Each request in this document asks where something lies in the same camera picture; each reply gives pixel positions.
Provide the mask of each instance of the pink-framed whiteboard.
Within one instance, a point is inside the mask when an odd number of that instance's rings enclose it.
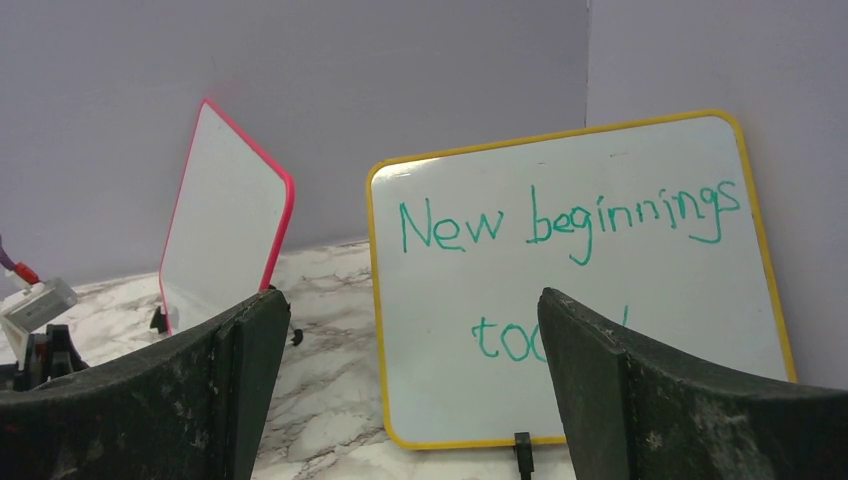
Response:
[[[268,288],[294,200],[291,175],[205,99],[159,267],[169,335]]]

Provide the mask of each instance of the cable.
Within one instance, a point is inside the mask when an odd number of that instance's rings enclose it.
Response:
[[[38,278],[38,274],[29,268],[27,264],[23,262],[15,263],[12,261],[9,254],[3,249],[3,237],[0,237],[0,264],[2,264],[3,268],[5,268],[8,272],[16,275],[28,285],[35,285],[36,283],[41,282],[41,279]]]
[[[6,270],[14,270],[15,262],[9,258],[9,255],[6,253],[6,250],[3,250],[3,237],[0,236],[0,264],[3,265],[3,268]]]

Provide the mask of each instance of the dry erase board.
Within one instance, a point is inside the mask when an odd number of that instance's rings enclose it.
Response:
[[[564,440],[544,287],[719,365],[795,380],[726,114],[391,160],[367,195],[385,423],[401,446]]]
[[[169,333],[268,287],[294,196],[291,176],[205,100],[159,268]]]

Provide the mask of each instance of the gray wall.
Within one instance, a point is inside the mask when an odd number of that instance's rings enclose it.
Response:
[[[364,238],[378,161],[583,126],[587,22],[584,0],[4,2],[0,233],[72,283],[155,270],[210,96],[295,177],[285,249]]]
[[[799,375],[842,388],[846,19],[845,0],[592,0],[587,112],[590,125],[708,107],[737,116]]]

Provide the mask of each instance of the dark green object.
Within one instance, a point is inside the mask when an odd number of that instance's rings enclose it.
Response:
[[[289,317],[269,290],[111,362],[0,392],[0,478],[248,480]]]
[[[578,480],[848,478],[848,392],[715,365],[550,288],[538,317]]]

